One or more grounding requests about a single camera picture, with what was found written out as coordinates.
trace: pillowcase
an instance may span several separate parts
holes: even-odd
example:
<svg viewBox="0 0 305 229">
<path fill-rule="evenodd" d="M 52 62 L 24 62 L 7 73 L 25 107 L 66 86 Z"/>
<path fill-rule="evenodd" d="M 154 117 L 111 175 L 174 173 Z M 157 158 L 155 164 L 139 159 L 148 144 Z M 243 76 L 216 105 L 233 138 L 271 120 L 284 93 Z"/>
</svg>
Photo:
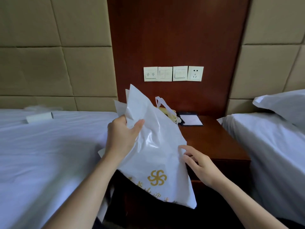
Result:
<svg viewBox="0 0 305 229">
<path fill-rule="evenodd" d="M 295 126 L 305 128 L 305 89 L 259 96 L 253 100 L 253 104 L 270 109 Z"/>
</svg>

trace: white bed sheet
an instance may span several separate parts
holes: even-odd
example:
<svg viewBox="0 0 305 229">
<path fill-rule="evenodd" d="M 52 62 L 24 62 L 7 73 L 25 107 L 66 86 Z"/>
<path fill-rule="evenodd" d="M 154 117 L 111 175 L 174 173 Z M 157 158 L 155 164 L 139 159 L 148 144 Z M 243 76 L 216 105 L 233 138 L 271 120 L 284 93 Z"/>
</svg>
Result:
<svg viewBox="0 0 305 229">
<path fill-rule="evenodd" d="M 251 157 L 256 200 L 305 225 L 305 134 L 277 114 L 233 114 L 222 125 Z"/>
<path fill-rule="evenodd" d="M 100 160 L 113 112 L 53 112 L 27 124 L 25 110 L 0 110 L 0 222 L 39 229 Z"/>
</svg>

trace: forearm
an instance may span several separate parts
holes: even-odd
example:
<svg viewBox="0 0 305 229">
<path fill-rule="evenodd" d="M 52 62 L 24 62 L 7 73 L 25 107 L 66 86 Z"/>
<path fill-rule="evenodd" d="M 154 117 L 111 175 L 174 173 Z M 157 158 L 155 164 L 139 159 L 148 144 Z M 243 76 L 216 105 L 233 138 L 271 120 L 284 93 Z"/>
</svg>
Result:
<svg viewBox="0 0 305 229">
<path fill-rule="evenodd" d="M 246 229 L 287 229 L 229 179 L 216 184 L 215 190 L 228 202 Z"/>
<path fill-rule="evenodd" d="M 90 229 L 104 198 L 117 162 L 104 157 L 94 171 L 54 213 L 43 229 Z"/>
</svg>

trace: bag handle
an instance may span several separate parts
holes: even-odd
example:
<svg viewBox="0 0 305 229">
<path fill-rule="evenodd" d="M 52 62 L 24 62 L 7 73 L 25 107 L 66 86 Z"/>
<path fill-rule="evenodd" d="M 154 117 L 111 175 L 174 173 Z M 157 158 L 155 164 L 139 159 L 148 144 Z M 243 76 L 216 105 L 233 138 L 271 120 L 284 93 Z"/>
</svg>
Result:
<svg viewBox="0 0 305 229">
<path fill-rule="evenodd" d="M 166 104 L 165 100 L 159 96 L 156 97 L 157 108 L 161 106 L 161 104 L 166 108 L 168 113 L 172 114 L 173 117 L 177 117 L 177 114 Z"/>
</svg>

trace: person's left hand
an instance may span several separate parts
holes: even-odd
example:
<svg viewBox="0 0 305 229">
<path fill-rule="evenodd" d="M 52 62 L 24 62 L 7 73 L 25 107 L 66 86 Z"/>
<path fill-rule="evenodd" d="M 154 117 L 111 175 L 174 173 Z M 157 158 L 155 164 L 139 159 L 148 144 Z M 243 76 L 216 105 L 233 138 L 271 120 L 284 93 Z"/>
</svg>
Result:
<svg viewBox="0 0 305 229">
<path fill-rule="evenodd" d="M 144 122 L 139 120 L 132 129 L 129 129 L 126 126 L 125 115 L 122 115 L 108 124 L 105 155 L 120 163 L 132 149 Z"/>
</svg>

